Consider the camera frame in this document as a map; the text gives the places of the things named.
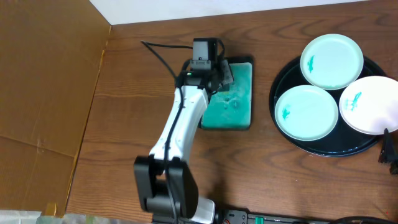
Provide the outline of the green yellow scrub sponge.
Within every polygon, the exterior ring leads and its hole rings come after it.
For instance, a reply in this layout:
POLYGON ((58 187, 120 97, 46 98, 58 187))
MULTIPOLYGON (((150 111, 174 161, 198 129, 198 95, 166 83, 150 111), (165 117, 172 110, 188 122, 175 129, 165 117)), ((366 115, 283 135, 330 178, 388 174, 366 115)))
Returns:
POLYGON ((219 91, 228 91, 229 86, 234 82, 233 73, 226 59, 221 61, 220 67, 221 67, 222 77, 221 77, 221 87, 219 88, 219 91))

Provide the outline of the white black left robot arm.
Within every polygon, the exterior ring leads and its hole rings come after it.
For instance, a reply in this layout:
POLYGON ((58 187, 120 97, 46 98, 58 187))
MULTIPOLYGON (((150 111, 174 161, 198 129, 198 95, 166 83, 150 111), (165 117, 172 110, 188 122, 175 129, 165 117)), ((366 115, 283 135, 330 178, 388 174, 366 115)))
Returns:
POLYGON ((173 223, 213 223, 214 201, 203 198, 188 167, 193 139, 211 96, 233 79, 226 60, 185 62, 175 78, 174 102, 159 140, 134 162, 143 211, 173 223))

